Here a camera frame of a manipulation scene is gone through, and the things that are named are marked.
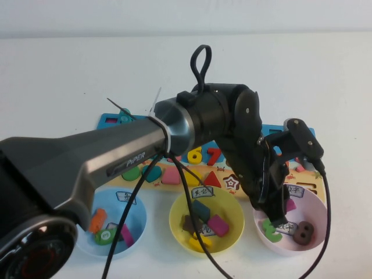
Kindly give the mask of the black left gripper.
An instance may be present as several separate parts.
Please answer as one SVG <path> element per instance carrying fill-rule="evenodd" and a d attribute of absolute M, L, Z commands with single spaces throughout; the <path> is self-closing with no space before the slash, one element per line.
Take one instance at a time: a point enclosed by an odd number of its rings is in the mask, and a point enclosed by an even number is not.
<path fill-rule="evenodd" d="M 280 163 L 269 156 L 263 159 L 256 205 L 269 217 L 271 225 L 275 228 L 287 223 L 285 214 L 289 193 L 284 189 L 284 181 L 288 174 L 286 163 Z"/>

